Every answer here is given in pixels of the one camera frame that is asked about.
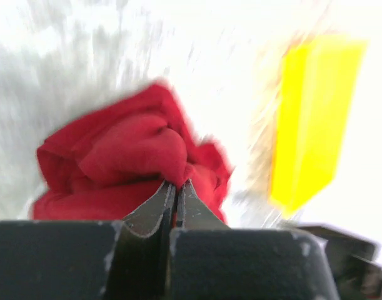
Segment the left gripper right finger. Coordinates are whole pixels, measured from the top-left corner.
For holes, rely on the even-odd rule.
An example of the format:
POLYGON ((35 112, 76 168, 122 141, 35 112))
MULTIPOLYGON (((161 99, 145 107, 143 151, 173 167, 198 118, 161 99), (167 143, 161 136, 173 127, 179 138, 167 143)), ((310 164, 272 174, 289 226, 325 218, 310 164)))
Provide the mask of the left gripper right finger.
POLYGON ((176 227, 190 230, 229 229, 198 197, 190 179, 185 182, 179 192, 176 227))

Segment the red t shirt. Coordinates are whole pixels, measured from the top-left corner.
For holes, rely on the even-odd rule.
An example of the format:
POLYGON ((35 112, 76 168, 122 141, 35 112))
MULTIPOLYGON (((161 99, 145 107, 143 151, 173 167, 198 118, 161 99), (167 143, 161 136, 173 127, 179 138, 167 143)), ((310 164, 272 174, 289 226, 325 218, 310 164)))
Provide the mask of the red t shirt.
POLYGON ((154 83, 87 114, 37 150, 48 191, 33 204, 37 220, 121 219, 167 181, 191 181, 221 216, 231 170, 213 142, 197 142, 170 88, 154 83))

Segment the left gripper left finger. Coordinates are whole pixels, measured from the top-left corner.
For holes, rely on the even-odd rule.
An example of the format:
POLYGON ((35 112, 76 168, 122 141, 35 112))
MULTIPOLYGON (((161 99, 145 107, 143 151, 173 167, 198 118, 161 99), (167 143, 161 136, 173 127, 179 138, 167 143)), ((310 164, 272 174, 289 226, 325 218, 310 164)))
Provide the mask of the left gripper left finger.
POLYGON ((175 186, 164 181, 149 199, 123 219, 124 227, 139 238, 155 235, 163 221, 171 217, 175 199, 175 186))

